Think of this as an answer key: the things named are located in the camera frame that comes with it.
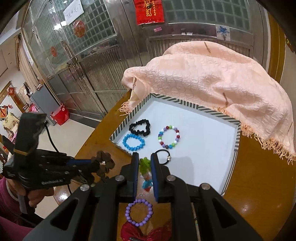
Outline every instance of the wooden table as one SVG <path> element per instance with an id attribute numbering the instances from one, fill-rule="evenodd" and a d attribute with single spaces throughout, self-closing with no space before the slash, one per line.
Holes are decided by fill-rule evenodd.
<path id="1" fill-rule="evenodd" d="M 128 92 L 106 115 L 84 143 L 75 158 L 91 158 L 98 150 L 109 152 L 115 167 L 108 176 L 119 174 L 123 165 L 130 163 L 128 154 L 115 147 L 109 137 L 123 121 L 119 107 L 129 99 Z M 79 185 L 71 183 L 71 189 Z M 295 165 L 288 165 L 287 160 L 281 160 L 273 151 L 263 150 L 254 138 L 241 136 L 239 151 L 234 171 L 224 198 L 254 227 L 264 238 L 272 240 L 290 214 L 295 190 Z M 58 204 L 63 197 L 69 195 L 67 187 L 55 189 L 55 199 Z M 120 241 L 120 230 L 126 221 L 124 214 L 126 204 L 120 204 L 118 217 L 117 240 Z M 140 221 L 146 210 L 138 207 L 138 215 L 132 213 L 132 218 Z M 153 228 L 164 225 L 170 220 L 170 205 L 154 205 L 154 215 L 149 225 L 141 228 L 148 234 Z"/>

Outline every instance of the white tray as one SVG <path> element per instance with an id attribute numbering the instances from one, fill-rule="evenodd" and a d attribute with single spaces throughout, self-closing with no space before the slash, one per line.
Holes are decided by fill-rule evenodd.
<path id="1" fill-rule="evenodd" d="M 153 152 L 163 149 L 158 142 L 159 132 L 166 126 L 175 126 L 181 138 L 176 147 L 169 149 L 171 161 L 167 166 L 170 173 L 195 186 L 209 183 L 221 195 L 224 194 L 237 157 L 240 137 L 238 120 L 190 102 L 149 94 L 127 115 L 110 140 L 132 154 L 124 147 L 122 140 L 130 134 L 129 125 L 142 119 L 149 120 L 151 133 L 144 137 L 144 148 L 138 150 L 140 158 L 150 159 Z M 137 126 L 135 130 L 144 130 L 145 126 Z M 175 138 L 173 130 L 163 135 L 167 145 Z M 127 143 L 132 147 L 140 144 L 133 138 L 128 139 Z M 157 155 L 159 162 L 164 163 L 167 153 Z"/>

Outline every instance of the pink sleeve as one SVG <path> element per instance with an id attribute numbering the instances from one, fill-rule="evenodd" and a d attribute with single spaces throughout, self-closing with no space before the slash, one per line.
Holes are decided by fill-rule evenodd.
<path id="1" fill-rule="evenodd" d="M 4 177 L 0 180 L 0 216 L 12 222 L 16 222 L 19 214 L 19 203 L 8 193 L 6 178 Z"/>
<path id="2" fill-rule="evenodd" d="M 7 233 L 11 241 L 22 241 L 32 230 L 31 228 L 20 226 L 2 217 L 0 217 L 0 225 Z"/>

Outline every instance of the white paper sign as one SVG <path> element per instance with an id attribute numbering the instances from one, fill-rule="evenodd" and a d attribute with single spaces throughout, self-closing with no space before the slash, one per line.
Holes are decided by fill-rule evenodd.
<path id="1" fill-rule="evenodd" d="M 71 24 L 81 14 L 83 14 L 83 8 L 80 0 L 74 0 L 70 5 L 63 11 L 67 25 Z"/>
<path id="2" fill-rule="evenodd" d="M 231 41 L 230 27 L 216 24 L 216 33 L 217 33 L 217 39 L 221 39 L 224 41 Z"/>

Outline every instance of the pink scarf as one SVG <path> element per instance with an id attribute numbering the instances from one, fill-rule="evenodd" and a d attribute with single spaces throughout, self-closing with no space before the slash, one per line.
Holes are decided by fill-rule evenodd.
<path id="1" fill-rule="evenodd" d="M 208 41 L 178 43 L 146 66 L 128 68 L 122 84 L 133 89 L 120 108 L 128 114 L 149 93 L 218 110 L 241 121 L 242 135 L 296 158 L 291 101 L 255 60 Z"/>

